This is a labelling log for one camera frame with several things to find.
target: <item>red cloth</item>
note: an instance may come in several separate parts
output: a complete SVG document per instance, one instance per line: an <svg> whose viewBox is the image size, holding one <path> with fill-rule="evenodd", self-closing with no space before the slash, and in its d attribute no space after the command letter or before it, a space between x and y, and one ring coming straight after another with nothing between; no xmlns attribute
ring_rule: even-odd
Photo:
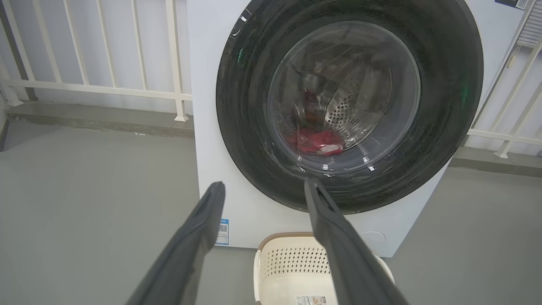
<svg viewBox="0 0 542 305"><path fill-rule="evenodd" d="M290 137L289 143L301 153L319 156L338 155L344 149L343 139L330 130L314 133L309 129L302 129Z"/></svg>

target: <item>sticker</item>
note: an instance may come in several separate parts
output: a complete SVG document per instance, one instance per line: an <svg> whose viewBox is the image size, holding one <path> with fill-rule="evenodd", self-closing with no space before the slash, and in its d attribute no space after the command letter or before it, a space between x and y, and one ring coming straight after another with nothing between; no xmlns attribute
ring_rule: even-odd
<svg viewBox="0 0 542 305"><path fill-rule="evenodd" d="M327 302L324 296L297 296L295 297L295 305L327 305Z"/></svg>
<svg viewBox="0 0 542 305"><path fill-rule="evenodd" d="M507 5L509 7L525 10L528 0L495 0L497 3Z"/></svg>
<svg viewBox="0 0 542 305"><path fill-rule="evenodd" d="M230 224L228 219L221 219L218 225L218 236L216 245L229 245Z"/></svg>

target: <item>blue and white label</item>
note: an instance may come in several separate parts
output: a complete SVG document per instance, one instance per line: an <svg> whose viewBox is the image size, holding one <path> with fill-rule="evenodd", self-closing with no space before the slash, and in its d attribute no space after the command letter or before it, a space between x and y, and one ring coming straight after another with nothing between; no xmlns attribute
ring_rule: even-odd
<svg viewBox="0 0 542 305"><path fill-rule="evenodd" d="M216 245L229 245L230 221L221 219L218 225L218 236L216 237Z"/></svg>

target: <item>door glass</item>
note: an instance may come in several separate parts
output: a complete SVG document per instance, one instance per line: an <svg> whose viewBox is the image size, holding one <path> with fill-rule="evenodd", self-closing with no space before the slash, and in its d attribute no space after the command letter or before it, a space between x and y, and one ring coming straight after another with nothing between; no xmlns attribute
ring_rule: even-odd
<svg viewBox="0 0 542 305"><path fill-rule="evenodd" d="M344 21L288 51L269 90L268 122L300 166L343 173L386 156L410 127L419 97L407 46L375 24Z"/></svg>

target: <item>railing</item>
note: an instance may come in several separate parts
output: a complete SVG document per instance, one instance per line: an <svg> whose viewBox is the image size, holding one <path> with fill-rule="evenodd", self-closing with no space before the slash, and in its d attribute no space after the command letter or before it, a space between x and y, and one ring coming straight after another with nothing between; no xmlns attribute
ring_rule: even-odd
<svg viewBox="0 0 542 305"><path fill-rule="evenodd" d="M533 49L527 58L525 65L523 66L519 76L516 78L514 85L512 86L510 92L508 93L508 96L506 97L503 105L499 109L499 112L497 115L493 118L490 127L487 130L481 130L477 129L477 123L478 119L481 115L484 114L484 110L487 110L489 107L489 103L491 103L491 97L492 93L495 93L495 87L499 85L498 80L500 77L503 76L503 74L506 72L507 68L510 68L512 65L512 62L514 61L514 57L517 54L518 50L518 38L520 37L520 34L522 33L522 29L524 28L524 25L526 24L527 20L530 20L532 18L533 13L538 14L538 6L540 6L540 0L533 0L530 2L528 8L526 9L524 19L520 24L520 27L517 30L516 36L514 38L514 42L511 44L508 53L510 56L507 58L507 60L504 62L504 70L502 73L493 81L494 82L494 89L491 90L489 96L486 98L485 103L481 109L476 113L476 117L474 119L474 123L471 126L471 128L468 131L468 135L470 136L478 136L478 137L484 137L484 138L490 138L490 139L497 139L497 140L503 140L503 144L500 146L500 148L494 153L496 156L499 156L501 158L508 158L507 153L512 147L514 143L525 143L525 144L533 144L533 145L539 145L542 146L542 128L539 126L538 133L530 138L530 137L523 137L520 136L520 132L522 131L522 128L525 127L526 122L529 120L529 118L532 118L532 115L536 109L537 102L539 101L539 97L542 95L542 82L538 85L532 96L530 97L529 101L525 105L522 113L519 115L519 117L516 119L514 125L512 126L511 130L507 134L496 132L497 127L499 124L502 123L503 118L507 114L508 111L511 110L511 105L515 101L514 98L516 98L516 95L518 92L521 91L522 85L524 85L525 79L533 66L535 64L535 61L537 61L538 54L540 53L542 49L542 37L538 37L538 40L535 41L535 44L533 44Z"/></svg>
<svg viewBox="0 0 542 305"><path fill-rule="evenodd" d="M192 101L192 95L183 93L183 84L180 70L180 58L179 58L179 41L177 35L177 16L175 8L175 0L165 0L166 2L166 15L167 15L167 32L169 37L169 53L171 57L171 68L173 71L173 92L164 92L164 91L153 91L147 88L147 78L145 73L145 65L143 59L143 50L141 47L141 38L139 32L139 20L137 12L137 3L136 0L132 1L132 17L134 23L134 32L137 43L137 51L139 56L139 70L141 73L142 86L143 89L131 89L131 88L122 88L118 86L117 75L112 62L111 48L109 46L109 39L107 35L107 26L104 19L104 8L102 5L103 0L96 0L96 5L98 7L98 17L101 27L102 39L104 41L104 46L106 49L106 57L109 68L109 75L111 77L112 86L97 86L91 85L88 81L87 70L85 67L85 61L82 57L81 45L79 43L79 37L73 25L73 14L70 9L70 0L63 0L64 9L66 11L69 30L72 36L73 46L75 48L75 55L77 57L77 62L79 64L79 70L81 77L83 79L83 84L72 84L62 81L61 74L59 72L59 67L55 60L55 55L53 52L53 47L51 45L51 40L49 38L49 32L46 27L42 7L40 0L33 0L34 11L36 14L37 24L40 29L41 38L45 45L45 50L47 57L49 59L50 67L53 71L54 82L50 81L38 81L35 79L30 67L30 61L27 56L27 52L24 49L23 40L19 32L17 22L15 21L15 16L11 8L10 0L2 0L4 4L4 9L8 17L9 25L11 26L11 31L15 38L17 50L21 56L24 70L28 75L28 80L19 80L12 79L10 77L9 71L6 67L4 60L0 57L0 77L2 86L1 89L5 93L5 97L11 105L19 105L22 102L17 97L17 94L13 87L31 87L31 88L43 88L43 89L57 89L57 90L69 90L69 91L80 91L80 92L94 92L94 93L107 93L107 94L120 94L125 96L137 96L137 97L148 97L148 98L159 98L159 99L172 99L175 101L177 117L175 120L186 121L188 116L186 115L184 109L184 101Z"/></svg>

